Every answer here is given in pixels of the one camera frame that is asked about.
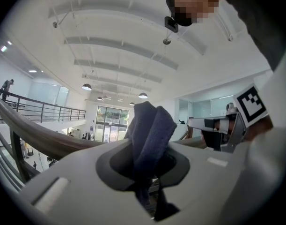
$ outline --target window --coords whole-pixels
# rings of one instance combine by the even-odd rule
[[[99,106],[95,124],[95,140],[110,143],[124,139],[128,115],[127,110]]]

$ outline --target ceiling light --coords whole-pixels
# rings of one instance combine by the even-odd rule
[[[2,52],[5,52],[7,50],[7,47],[6,46],[3,46],[2,48],[1,48],[1,51]]]
[[[92,90],[92,87],[91,87],[91,85],[90,84],[84,84],[83,86],[82,86],[82,88],[84,89],[84,90],[87,90],[87,91],[91,91]]]
[[[220,97],[219,99],[222,99],[222,98],[228,98],[228,97],[232,97],[233,95],[230,95],[230,96],[226,96],[226,97]]]
[[[139,98],[148,98],[147,94],[142,92],[140,95],[139,95]]]

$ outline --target white ceiling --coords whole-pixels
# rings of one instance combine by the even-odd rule
[[[39,69],[86,98],[89,83],[93,99],[135,100],[144,91],[158,102],[269,69],[226,1],[165,46],[167,15],[166,0],[21,0],[3,30]]]

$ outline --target handrail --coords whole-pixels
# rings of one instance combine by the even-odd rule
[[[17,94],[14,94],[14,93],[11,93],[11,92],[6,92],[6,91],[1,90],[1,89],[0,89],[0,92],[1,92],[1,93],[4,93],[4,94],[6,94],[6,95],[10,95],[10,96],[15,97],[15,98],[20,98],[20,99],[27,100],[27,101],[30,101],[30,102],[35,102],[35,103],[40,103],[40,104],[44,104],[44,105],[49,105],[49,106],[54,106],[54,107],[60,107],[60,108],[66,108],[66,109],[79,110],[79,111],[84,111],[84,112],[85,112],[85,110],[81,110],[81,109],[58,106],[58,105],[54,105],[54,104],[50,104],[50,103],[45,103],[45,102],[33,100],[33,99],[30,99],[30,98],[27,98],[27,97],[22,97],[22,96],[19,96],[19,95],[17,95]]]
[[[0,116],[12,131],[39,152],[60,160],[68,154],[103,144],[70,137],[44,128],[10,108],[0,99]]]

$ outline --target railing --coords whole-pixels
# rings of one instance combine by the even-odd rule
[[[19,97],[17,95],[15,95],[15,97],[18,98],[16,109],[13,109],[0,99],[0,117],[10,128],[11,140],[11,144],[8,144],[0,132],[0,170],[16,190],[20,190],[25,182],[39,173],[39,171],[24,161],[20,138],[34,149],[55,160],[60,160],[74,151],[103,144],[102,142],[88,141],[60,134],[34,123],[23,114],[17,112],[21,98],[25,99],[25,97]],[[15,164],[12,164],[9,159],[7,159],[1,149],[2,145],[14,159]]]
[[[86,111],[58,106],[22,97],[0,89],[3,101],[22,116],[34,122],[67,121],[85,119]]]

